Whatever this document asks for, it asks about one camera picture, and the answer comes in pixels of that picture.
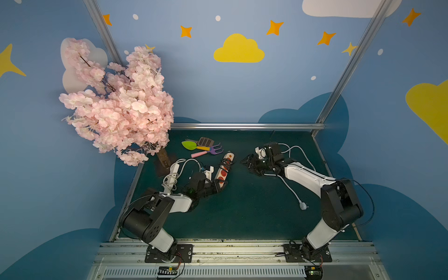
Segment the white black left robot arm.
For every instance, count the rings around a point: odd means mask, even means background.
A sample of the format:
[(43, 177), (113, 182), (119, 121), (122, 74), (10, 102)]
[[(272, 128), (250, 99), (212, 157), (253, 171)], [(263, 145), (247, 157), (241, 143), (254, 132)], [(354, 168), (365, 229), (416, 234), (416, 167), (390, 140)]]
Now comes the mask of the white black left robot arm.
[(163, 228), (168, 216), (191, 212), (200, 199), (220, 193), (226, 185), (227, 181), (222, 176), (210, 180), (204, 173), (198, 172), (177, 194), (149, 188), (124, 211), (120, 217), (120, 227), (160, 252), (167, 253), (176, 242)]

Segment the beige red socket power strip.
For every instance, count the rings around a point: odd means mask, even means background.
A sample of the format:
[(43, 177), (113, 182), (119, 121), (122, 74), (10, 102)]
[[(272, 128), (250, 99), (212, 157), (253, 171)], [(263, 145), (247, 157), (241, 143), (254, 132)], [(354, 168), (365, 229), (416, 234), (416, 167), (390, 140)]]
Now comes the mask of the beige red socket power strip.
[(233, 160), (235, 159), (235, 154), (228, 152), (224, 155), (224, 158), (219, 164), (218, 171), (215, 175), (215, 182), (220, 189), (223, 189), (227, 184), (227, 177), (233, 165)]

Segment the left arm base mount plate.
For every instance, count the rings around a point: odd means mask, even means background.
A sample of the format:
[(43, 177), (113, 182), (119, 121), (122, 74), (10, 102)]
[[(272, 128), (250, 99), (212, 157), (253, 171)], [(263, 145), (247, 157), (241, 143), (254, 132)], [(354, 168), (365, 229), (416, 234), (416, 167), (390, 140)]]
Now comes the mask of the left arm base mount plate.
[(192, 244), (174, 244), (167, 252), (154, 246), (148, 246), (145, 263), (191, 263), (194, 246)]

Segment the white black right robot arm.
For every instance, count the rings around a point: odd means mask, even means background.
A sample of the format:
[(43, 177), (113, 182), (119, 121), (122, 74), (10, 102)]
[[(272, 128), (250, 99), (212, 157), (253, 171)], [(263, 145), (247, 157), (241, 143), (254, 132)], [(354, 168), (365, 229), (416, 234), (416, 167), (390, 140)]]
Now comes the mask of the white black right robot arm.
[(321, 201), (321, 220), (302, 241), (305, 252), (327, 246), (340, 232), (363, 217), (364, 210), (349, 179), (322, 175), (291, 158), (283, 156), (260, 158), (251, 154), (241, 161), (259, 176), (275, 176), (300, 184)]

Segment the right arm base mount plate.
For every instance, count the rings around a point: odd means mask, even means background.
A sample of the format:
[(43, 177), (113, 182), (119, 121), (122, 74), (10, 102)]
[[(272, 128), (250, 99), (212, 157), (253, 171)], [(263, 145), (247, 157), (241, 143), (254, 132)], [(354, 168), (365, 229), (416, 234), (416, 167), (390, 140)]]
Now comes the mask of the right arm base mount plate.
[(283, 244), (283, 253), (287, 263), (331, 263), (333, 261), (329, 244), (321, 248), (313, 248), (308, 244)]

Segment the white power strip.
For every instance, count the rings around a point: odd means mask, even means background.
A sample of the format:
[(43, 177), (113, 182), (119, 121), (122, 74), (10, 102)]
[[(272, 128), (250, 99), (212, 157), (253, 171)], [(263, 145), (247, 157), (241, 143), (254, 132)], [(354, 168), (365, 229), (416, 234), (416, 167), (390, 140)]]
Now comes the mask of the white power strip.
[(164, 177), (162, 187), (165, 194), (171, 194), (176, 190), (179, 168), (180, 163), (176, 161), (171, 165), (169, 169), (170, 173)]

